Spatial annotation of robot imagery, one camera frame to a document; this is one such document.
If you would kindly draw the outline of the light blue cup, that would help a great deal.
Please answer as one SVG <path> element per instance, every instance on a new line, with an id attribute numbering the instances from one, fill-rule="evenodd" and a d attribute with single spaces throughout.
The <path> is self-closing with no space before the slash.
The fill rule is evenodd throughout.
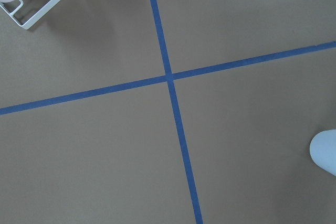
<path id="1" fill-rule="evenodd" d="M 316 134 L 309 147 L 313 162 L 335 176 L 335 129 Z"/>

